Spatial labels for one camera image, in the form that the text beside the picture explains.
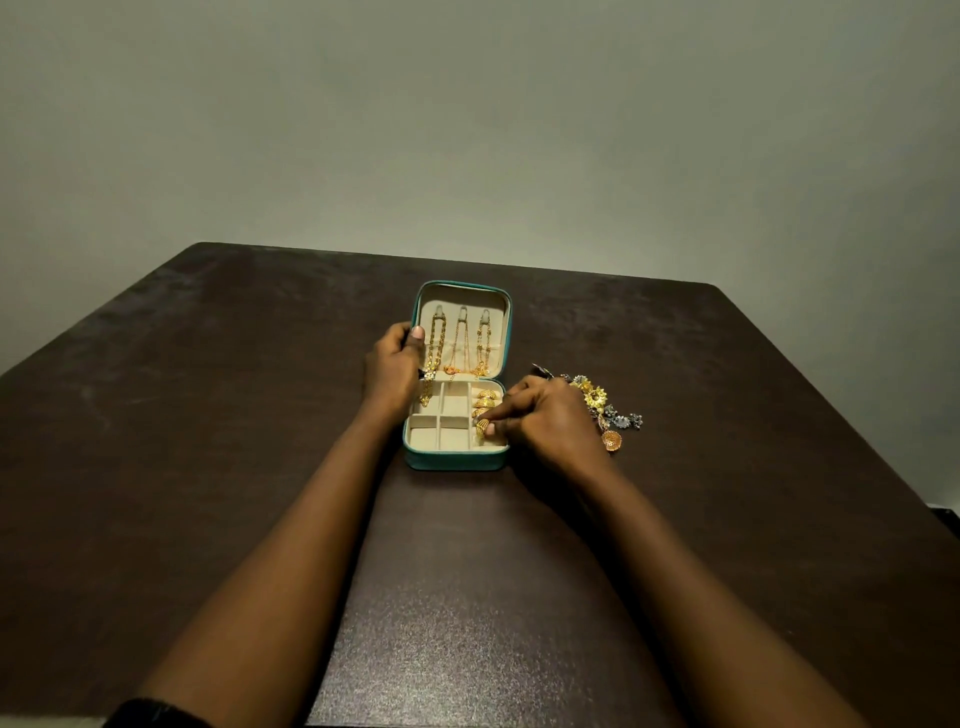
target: jewelry box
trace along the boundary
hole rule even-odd
[[[499,288],[430,280],[417,295],[413,326],[424,330],[417,398],[403,424],[407,464],[422,471],[493,471],[509,446],[474,424],[503,401],[498,381],[510,347],[510,295]]]

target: gray wall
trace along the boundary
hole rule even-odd
[[[707,280],[960,506],[958,59],[956,0],[0,0],[0,370],[197,240]]]

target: person's right arm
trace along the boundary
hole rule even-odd
[[[576,488],[609,536],[709,726],[847,728],[864,719],[680,540],[603,448],[580,390],[528,376],[486,412],[489,434],[530,447]]]

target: hand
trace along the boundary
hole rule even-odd
[[[383,338],[367,354],[363,409],[390,426],[403,422],[417,392],[422,351],[423,327],[410,330],[410,322],[407,321],[388,328]]]
[[[488,436],[526,445],[574,483],[613,468],[583,392],[563,379],[525,376],[481,418],[491,421]]]

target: tabletop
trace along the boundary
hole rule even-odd
[[[508,383],[537,362],[643,415],[621,468],[874,725],[955,720],[960,543],[715,286],[215,243],[0,377],[0,713],[130,695],[292,502],[429,279],[510,292]],[[415,472],[395,443],[309,722],[684,724],[552,485],[522,460]]]

